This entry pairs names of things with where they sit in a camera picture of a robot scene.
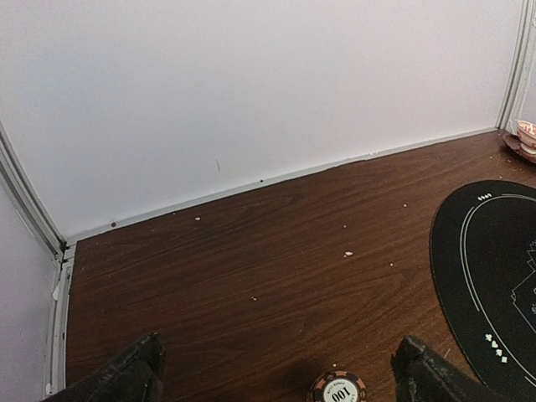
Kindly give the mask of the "brown 100 poker chip stack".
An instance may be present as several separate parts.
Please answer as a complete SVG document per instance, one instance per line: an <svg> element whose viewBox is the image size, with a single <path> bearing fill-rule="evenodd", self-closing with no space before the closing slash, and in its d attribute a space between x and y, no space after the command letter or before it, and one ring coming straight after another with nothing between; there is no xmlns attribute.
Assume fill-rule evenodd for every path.
<svg viewBox="0 0 536 402"><path fill-rule="evenodd" d="M335 370L320 375L307 393L308 402L365 402L366 386L348 371Z"/></svg>

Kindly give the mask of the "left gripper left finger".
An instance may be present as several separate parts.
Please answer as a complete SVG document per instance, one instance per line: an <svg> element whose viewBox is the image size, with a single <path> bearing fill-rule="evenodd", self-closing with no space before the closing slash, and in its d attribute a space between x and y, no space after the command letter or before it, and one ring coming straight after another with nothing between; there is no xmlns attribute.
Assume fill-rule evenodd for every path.
<svg viewBox="0 0 536 402"><path fill-rule="evenodd" d="M47 401L161 401L165 349L156 332L136 340L101 369Z"/></svg>

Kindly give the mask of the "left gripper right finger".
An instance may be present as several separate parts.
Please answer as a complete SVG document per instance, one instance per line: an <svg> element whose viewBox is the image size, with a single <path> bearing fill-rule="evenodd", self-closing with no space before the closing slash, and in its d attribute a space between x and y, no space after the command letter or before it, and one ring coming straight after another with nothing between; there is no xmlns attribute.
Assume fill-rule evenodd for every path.
<svg viewBox="0 0 536 402"><path fill-rule="evenodd" d="M405 336L390 359L398 401L505 401L465 375L415 336Z"/></svg>

